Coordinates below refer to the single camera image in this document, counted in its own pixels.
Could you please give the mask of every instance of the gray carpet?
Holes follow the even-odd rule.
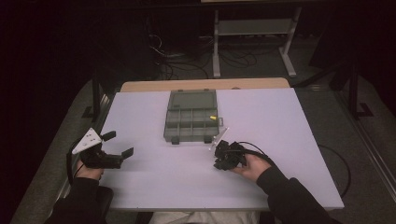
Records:
[[[285,77],[290,84],[294,84],[320,71],[307,66],[317,43],[315,38],[296,38],[291,46],[290,57],[298,74],[296,78],[287,76],[277,50],[273,50],[274,46],[279,43],[276,41],[279,40],[271,37],[267,45],[261,45],[260,50],[265,53],[259,54],[259,51],[256,51],[257,55],[247,56],[247,61],[241,59],[240,56],[251,52],[251,45],[227,43],[227,45],[234,46],[233,51],[223,49],[221,53],[233,61],[228,60],[226,63],[220,60],[221,78]],[[182,64],[187,61],[188,59],[173,60],[179,63],[171,64],[174,66],[172,79],[205,78],[205,72],[211,75],[210,53],[191,62],[195,66]],[[170,77],[169,66],[164,66],[163,71],[169,74],[161,77]],[[351,170],[350,189],[343,199],[346,207],[342,210],[331,211],[330,214],[346,224],[394,223],[396,203],[390,197],[373,166],[365,145],[343,109],[343,105],[340,105],[338,93],[328,89],[327,84],[330,78],[331,76],[327,76],[309,88],[296,90],[318,144],[338,152],[345,158]],[[91,87],[91,83],[87,83],[70,107],[12,223],[42,223],[50,214],[50,209],[66,179],[64,155],[72,142],[92,125],[90,119],[81,117],[85,108],[92,105]],[[395,118],[378,100],[373,87],[364,80],[360,84],[360,101],[370,106],[375,114],[374,117],[362,118],[361,124],[372,137],[386,164],[392,171],[396,171],[396,153],[393,151],[396,145]],[[347,186],[347,169],[341,159],[325,147],[320,148],[322,155],[337,188],[342,192]],[[133,212],[110,211],[107,222],[110,224],[134,223],[135,215],[136,213]]]

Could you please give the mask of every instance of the black sleeve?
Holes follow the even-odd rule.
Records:
[[[257,184],[268,194],[268,205],[283,223],[332,223],[312,194],[296,179],[287,179],[276,167],[263,172]]]
[[[53,206],[46,224],[100,223],[101,210],[96,202],[99,181],[89,178],[75,178],[70,193]]]

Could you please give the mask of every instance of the white pants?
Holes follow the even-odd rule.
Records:
[[[149,224],[257,224],[260,212],[155,212]]]

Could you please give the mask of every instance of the black cable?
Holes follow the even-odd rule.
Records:
[[[246,58],[247,56],[251,55],[251,51],[250,52],[243,52],[242,50],[235,50],[235,51],[241,51],[243,53],[243,55],[238,55],[236,52],[233,52],[233,48],[229,45],[224,45],[223,47],[228,47],[226,48],[227,52],[230,53],[231,55],[233,55],[233,57],[235,59],[242,59],[242,58]]]
[[[81,138],[77,139],[76,141],[74,141],[72,143],[72,145],[69,148],[69,151],[66,154],[66,172],[67,172],[67,179],[69,180],[69,184],[72,185],[73,184],[73,167],[72,167],[72,151],[73,149],[76,147],[76,145],[78,144],[78,142],[81,140]]]
[[[192,62],[194,62],[194,61],[198,61],[203,55],[205,55],[205,54],[207,54],[207,53],[209,53],[209,52],[211,52],[212,51],[212,49],[213,49],[213,37],[212,37],[212,39],[210,40],[210,41],[208,41],[207,43],[204,43],[204,44],[199,44],[199,48],[198,48],[198,51],[196,51],[196,52],[194,52],[194,53],[192,53],[192,54],[184,54],[184,55],[182,55],[181,57],[187,57],[187,58],[189,58],[190,57],[190,59],[188,59],[187,61],[180,61],[180,63],[192,63]]]
[[[228,58],[227,56],[225,56],[224,54],[221,54],[221,53],[219,53],[219,57],[220,57],[225,63],[227,63],[228,65],[230,65],[231,67],[235,67],[235,68],[247,68],[247,67],[250,67],[250,64],[249,64],[248,62],[247,62],[247,63],[240,63],[240,62],[238,62],[238,61],[236,61],[236,60],[233,60],[233,59]],[[241,66],[235,66],[235,65],[233,65],[233,64],[231,64],[231,63],[229,63],[229,62],[227,62],[227,60],[230,61],[230,62],[233,62],[233,63],[240,64]]]
[[[253,151],[250,149],[227,149],[222,151],[223,153],[227,153],[227,152],[243,152],[243,153],[247,153],[247,154],[251,154],[251,155],[255,155],[257,157],[262,158],[262,156],[265,156],[265,154],[260,153],[258,151]]]
[[[163,75],[165,75],[165,80],[171,80],[173,76],[177,77],[178,80],[178,75],[175,74],[174,67],[168,63],[164,63],[163,65],[165,65],[165,72],[163,73]]]
[[[334,149],[330,148],[330,147],[326,147],[323,145],[318,144],[319,147],[323,147],[328,149],[329,151],[333,152],[335,155],[337,155],[341,161],[344,163],[344,165],[346,166],[346,170],[347,170],[347,182],[346,182],[346,188],[343,190],[343,192],[340,194],[341,198],[344,198],[344,196],[347,194],[347,191],[349,190],[350,187],[350,183],[351,183],[351,172],[350,172],[350,168],[349,165],[347,164],[346,159],[344,159],[338,152],[336,152]]]
[[[272,48],[270,48],[270,49],[264,49],[264,48],[261,48],[261,46],[263,46],[264,42],[265,42],[265,41],[261,41],[261,42],[257,43],[257,45],[254,46],[254,47],[252,48],[252,50],[249,50],[248,52],[244,52],[244,53],[245,53],[245,56],[248,56],[248,55],[263,55],[263,54],[271,53],[271,52],[273,52],[274,50],[278,49],[279,47],[282,47],[282,46],[285,45],[285,41],[282,40],[282,41],[280,41],[280,43],[275,44],[274,47],[272,47]],[[229,44],[224,44],[224,45],[222,45],[222,46],[228,48],[228,51],[229,51],[229,52],[230,52],[230,49],[232,48],[232,46],[229,45]]]
[[[176,61],[176,62],[172,62],[172,61],[168,61],[169,63],[192,63],[195,61],[198,61],[202,56],[204,56],[205,54],[207,54],[209,52],[209,50],[204,51],[203,53],[201,53],[200,55],[188,60],[188,61]],[[200,66],[202,68],[204,68],[205,66],[207,66],[210,62],[210,60],[212,59],[212,54],[209,54],[209,56],[207,57],[207,59],[205,60],[203,65],[197,65]]]
[[[186,69],[186,68],[182,68],[182,67],[177,67],[177,66],[174,66],[174,65],[170,65],[170,66],[172,66],[173,68],[177,68],[177,69],[184,70],[184,71],[201,70],[202,72],[204,72],[205,77],[206,77],[207,79],[209,79],[209,74],[205,71],[204,68],[202,68],[202,67],[200,67],[200,66],[198,66],[198,65],[191,64],[191,63],[175,63],[175,64],[184,64],[184,65],[196,67],[196,69]]]
[[[76,170],[75,174],[73,175],[73,178],[76,178],[76,175],[77,175],[78,171],[81,170],[81,168],[82,168],[83,166],[84,166],[84,163],[82,163],[82,165],[80,165],[80,166],[78,167],[78,169]]]
[[[251,146],[253,146],[253,147],[255,147],[255,148],[257,148],[262,154],[265,154],[259,147],[256,147],[255,145],[253,145],[253,144],[251,144],[251,143],[249,143],[249,142],[238,142],[239,144],[248,144],[248,145],[251,145]]]
[[[212,50],[212,49],[206,49],[206,50],[204,50],[203,52],[199,53],[198,55],[196,55],[196,56],[194,56],[194,57],[188,59],[187,61],[176,61],[176,62],[172,62],[171,60],[174,60],[175,58],[167,58],[167,60],[169,60],[169,61],[168,61],[169,63],[192,63],[192,62],[198,61],[202,56],[204,56],[205,54],[209,53],[209,51],[211,51],[211,50]],[[212,57],[211,57],[211,54],[209,54],[209,57],[207,58],[205,64],[202,65],[202,67],[205,67],[205,66],[208,64],[208,62],[210,61],[211,58],[212,58]]]
[[[244,60],[244,61],[246,62],[247,67],[257,64],[257,58],[256,58],[256,56],[253,55],[253,54],[245,54],[245,55],[243,55],[243,56],[240,56],[240,55],[237,55],[237,54],[234,53],[234,52],[231,52],[229,49],[228,49],[227,51],[228,51],[236,60]],[[248,56],[250,56],[250,57],[253,59],[253,62],[251,62],[251,61],[248,59]]]

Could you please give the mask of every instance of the gray plastic organizer box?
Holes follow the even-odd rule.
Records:
[[[171,91],[163,137],[166,142],[211,143],[219,134],[216,91]]]

